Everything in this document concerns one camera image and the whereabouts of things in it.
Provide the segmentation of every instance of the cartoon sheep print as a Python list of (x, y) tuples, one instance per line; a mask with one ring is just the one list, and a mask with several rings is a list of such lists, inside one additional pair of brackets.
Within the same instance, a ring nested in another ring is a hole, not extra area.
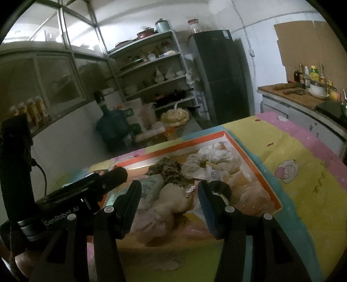
[(299, 165), (295, 163), (295, 160), (286, 160), (283, 164), (279, 164), (275, 176), (281, 178), (284, 183), (289, 183), (299, 173)]

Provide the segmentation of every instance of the pink border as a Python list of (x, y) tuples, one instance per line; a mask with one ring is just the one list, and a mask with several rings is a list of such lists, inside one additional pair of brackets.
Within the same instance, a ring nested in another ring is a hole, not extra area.
[(290, 136), (300, 141), (316, 158), (325, 162), (328, 171), (335, 176), (341, 187), (347, 192), (347, 167), (325, 144), (295, 123), (279, 120), (277, 113), (267, 112), (259, 114), (257, 117), (281, 131), (288, 132)]

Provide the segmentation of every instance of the leopard print fabric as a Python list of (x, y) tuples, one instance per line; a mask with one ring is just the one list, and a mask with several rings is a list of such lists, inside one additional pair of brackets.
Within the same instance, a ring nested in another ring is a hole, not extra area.
[(148, 168), (146, 175), (160, 174), (164, 179), (164, 185), (173, 183), (184, 187), (185, 181), (181, 173), (181, 164), (169, 158), (162, 158), (156, 164)]

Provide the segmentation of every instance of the window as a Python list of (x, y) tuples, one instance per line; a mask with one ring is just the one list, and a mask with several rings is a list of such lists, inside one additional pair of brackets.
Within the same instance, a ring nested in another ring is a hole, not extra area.
[(87, 3), (85, 1), (75, 0), (71, 4), (69, 4), (69, 2), (71, 2), (71, 1), (70, 0), (63, 0), (63, 5), (67, 6), (69, 9), (79, 13), (80, 15), (84, 16), (85, 18), (92, 20), (92, 18), (90, 17), (88, 8), (87, 8)]
[(76, 65), (90, 99), (93, 99), (93, 92), (97, 90), (101, 91), (110, 87), (116, 89), (115, 81), (106, 62), (76, 58)]
[(69, 14), (64, 13), (64, 17), (72, 49), (102, 56), (95, 28)]
[(7, 56), (0, 60), (0, 122), (8, 117), (9, 108), (41, 95), (33, 55), (18, 59)]
[(55, 114), (85, 100), (68, 56), (38, 56), (40, 75), (46, 97)]
[(34, 3), (16, 21), (6, 35), (3, 44), (15, 41), (55, 41), (62, 43), (57, 9)]

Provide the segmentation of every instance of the white cabinet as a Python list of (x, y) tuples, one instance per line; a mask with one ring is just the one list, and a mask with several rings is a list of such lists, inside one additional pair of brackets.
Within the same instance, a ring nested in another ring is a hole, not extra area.
[(274, 111), (275, 113), (278, 113), (278, 115), (283, 116), (285, 118), (288, 118), (288, 115), (278, 109), (275, 109), (269, 105), (263, 104), (263, 112), (266, 113), (268, 111)]
[(345, 148), (345, 140), (340, 138), (325, 125), (294, 108), (289, 109), (289, 120), (310, 131), (337, 156), (342, 157)]
[(325, 124), (317, 121), (310, 115), (288, 105), (282, 101), (263, 96), (263, 113), (273, 111), (302, 128), (310, 131), (316, 138), (324, 143), (338, 157), (343, 158), (346, 151), (346, 139), (333, 131)]

